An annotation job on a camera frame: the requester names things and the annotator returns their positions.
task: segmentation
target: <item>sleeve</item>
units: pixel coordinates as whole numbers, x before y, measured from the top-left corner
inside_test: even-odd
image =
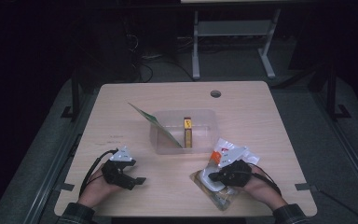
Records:
[[[310,221],[304,215],[298,204],[288,204],[276,209],[272,215],[277,224],[308,224]]]
[[[95,211],[80,203],[69,203],[58,219],[59,224],[90,224]]]

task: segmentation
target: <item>orange label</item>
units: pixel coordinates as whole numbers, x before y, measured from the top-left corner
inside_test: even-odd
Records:
[[[211,155],[211,159],[214,160],[216,164],[220,163],[220,158],[222,158],[222,154],[220,154],[219,152],[214,151]]]

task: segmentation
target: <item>white object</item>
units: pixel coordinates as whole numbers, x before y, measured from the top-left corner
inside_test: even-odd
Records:
[[[110,161],[132,161],[132,156],[130,152],[127,150],[127,147],[118,148],[118,152],[115,153],[109,159]]]
[[[223,151],[222,158],[217,166],[219,168],[223,168],[230,165],[234,161],[242,159],[246,150],[248,150],[246,147],[237,147],[231,150]]]
[[[199,178],[201,183],[210,191],[219,191],[225,187],[225,185],[222,182],[220,181],[213,182],[212,179],[209,178],[208,176],[209,174],[216,173],[216,172],[219,172],[219,169],[217,167],[207,166],[199,173]]]

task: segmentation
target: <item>clear plastic container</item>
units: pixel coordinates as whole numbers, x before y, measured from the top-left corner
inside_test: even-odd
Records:
[[[219,139],[216,115],[210,109],[158,111],[153,116],[182,146],[185,145],[184,117],[191,117],[192,123],[192,148],[179,148],[151,125],[150,141],[158,154],[210,153]]]

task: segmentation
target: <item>human hand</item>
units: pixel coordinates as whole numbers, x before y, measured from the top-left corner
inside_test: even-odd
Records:
[[[77,203],[81,203],[89,208],[92,208],[101,203],[111,193],[117,192],[122,187],[117,185],[111,185],[106,183],[103,178],[102,169],[103,164],[100,168],[89,177],[89,182],[83,193],[80,195]]]
[[[255,166],[252,166],[252,173],[265,176],[264,172]],[[254,176],[243,188],[236,187],[235,189],[249,193],[255,200],[265,203],[272,211],[287,205],[287,202],[275,189]]]

